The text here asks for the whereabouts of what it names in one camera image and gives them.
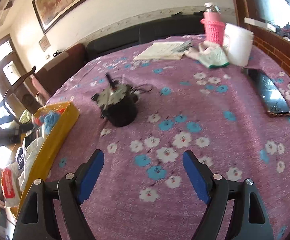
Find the smartphone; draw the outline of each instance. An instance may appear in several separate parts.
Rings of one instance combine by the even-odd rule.
[[[270,117],[289,116],[290,108],[273,81],[261,69],[243,68],[261,98],[265,112]]]

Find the metal screw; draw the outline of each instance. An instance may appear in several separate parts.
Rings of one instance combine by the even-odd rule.
[[[72,179],[72,178],[74,178],[74,174],[73,173],[67,173],[65,178],[66,179]]]
[[[35,179],[35,181],[34,181],[34,184],[35,185],[39,185],[41,183],[42,183],[42,180],[41,179]]]
[[[252,179],[247,179],[247,180],[246,180],[246,183],[247,183],[248,185],[253,185],[253,184],[254,184],[254,181],[253,181]]]
[[[222,179],[222,175],[216,173],[216,174],[213,175],[213,178],[214,178],[214,179],[217,179],[217,180],[220,180],[220,179]]]

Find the blue gripper pad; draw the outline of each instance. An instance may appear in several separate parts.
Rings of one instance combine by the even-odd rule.
[[[199,170],[194,165],[192,159],[189,157],[187,152],[184,152],[183,154],[183,166],[198,198],[204,201],[206,205],[208,205],[211,201],[211,197],[209,196],[207,191],[207,183],[205,182],[205,179],[202,177]]]
[[[88,171],[81,182],[80,192],[77,196],[77,200],[82,204],[84,200],[87,200],[92,193],[98,176],[104,165],[104,153],[99,151],[95,157],[93,163],[89,167]]]

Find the black headboard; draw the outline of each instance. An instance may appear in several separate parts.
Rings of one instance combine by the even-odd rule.
[[[201,24],[202,14],[182,15],[175,14],[171,17],[138,24],[118,32],[106,35],[86,46],[88,59],[114,51],[125,49],[134,45],[144,44],[169,36],[203,34],[204,25]]]

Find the brown sofa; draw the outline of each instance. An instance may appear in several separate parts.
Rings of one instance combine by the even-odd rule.
[[[33,86],[48,100],[87,63],[85,46],[76,44],[46,63],[32,76]]]

